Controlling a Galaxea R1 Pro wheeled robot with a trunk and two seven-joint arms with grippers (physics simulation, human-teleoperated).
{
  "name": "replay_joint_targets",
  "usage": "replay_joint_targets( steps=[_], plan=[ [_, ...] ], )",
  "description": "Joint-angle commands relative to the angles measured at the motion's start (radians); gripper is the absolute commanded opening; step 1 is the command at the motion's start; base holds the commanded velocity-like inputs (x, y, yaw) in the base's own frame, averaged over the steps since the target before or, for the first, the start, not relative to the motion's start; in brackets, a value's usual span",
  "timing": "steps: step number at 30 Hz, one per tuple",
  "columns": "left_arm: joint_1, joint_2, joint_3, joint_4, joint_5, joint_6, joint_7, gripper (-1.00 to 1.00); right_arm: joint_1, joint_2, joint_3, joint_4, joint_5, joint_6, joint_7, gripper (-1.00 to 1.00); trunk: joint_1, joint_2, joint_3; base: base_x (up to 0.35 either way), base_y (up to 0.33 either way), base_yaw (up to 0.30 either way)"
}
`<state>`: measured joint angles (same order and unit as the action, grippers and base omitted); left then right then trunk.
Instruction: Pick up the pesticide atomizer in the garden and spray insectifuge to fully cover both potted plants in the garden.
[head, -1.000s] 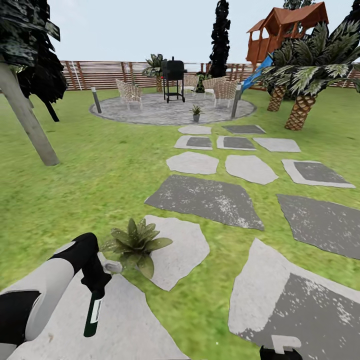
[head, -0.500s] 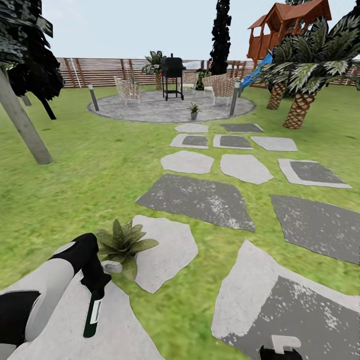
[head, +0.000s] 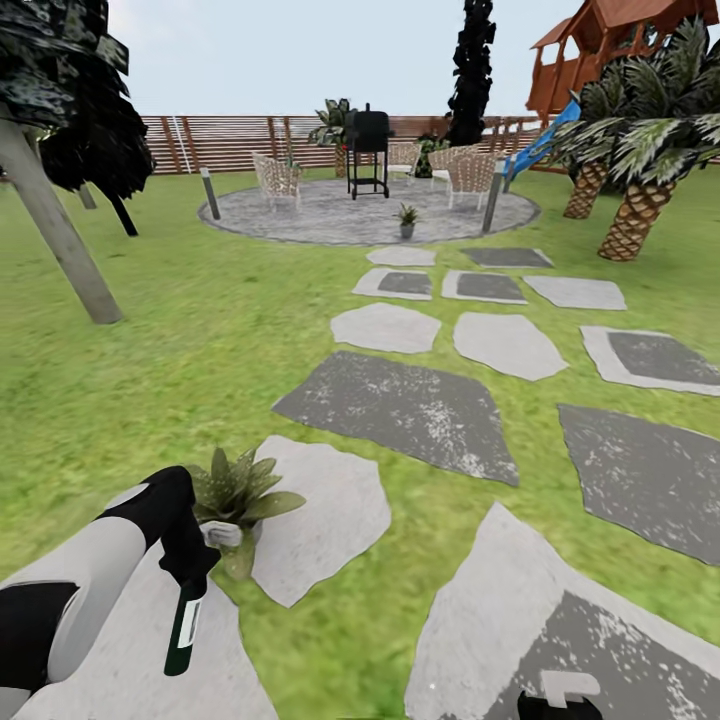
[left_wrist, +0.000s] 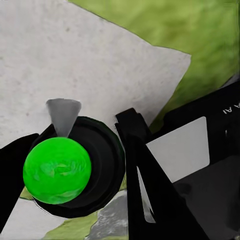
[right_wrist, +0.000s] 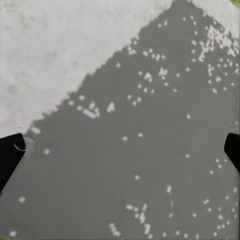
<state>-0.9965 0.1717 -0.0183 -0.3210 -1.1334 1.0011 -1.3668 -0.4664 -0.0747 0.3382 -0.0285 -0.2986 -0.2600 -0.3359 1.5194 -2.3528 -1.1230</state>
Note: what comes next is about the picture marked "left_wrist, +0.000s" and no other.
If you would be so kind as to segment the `insectifuge atomizer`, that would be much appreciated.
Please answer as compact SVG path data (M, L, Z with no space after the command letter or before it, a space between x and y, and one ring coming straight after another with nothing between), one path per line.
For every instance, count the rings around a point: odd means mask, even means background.
M104 122L78 116L80 101L55 98L46 106L52 124L30 147L24 184L33 200L54 216L89 216L120 191L126 152Z

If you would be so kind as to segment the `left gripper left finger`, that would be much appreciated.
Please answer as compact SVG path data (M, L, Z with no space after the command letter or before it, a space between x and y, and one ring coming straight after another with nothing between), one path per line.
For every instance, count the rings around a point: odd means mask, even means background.
M0 234L24 187L23 167L38 133L18 138L0 149Z

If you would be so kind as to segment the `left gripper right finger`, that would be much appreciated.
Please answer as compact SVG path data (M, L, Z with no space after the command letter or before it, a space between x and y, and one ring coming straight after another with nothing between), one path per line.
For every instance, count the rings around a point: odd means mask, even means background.
M125 134L129 240L210 240L146 143ZM156 223L145 220L139 168Z

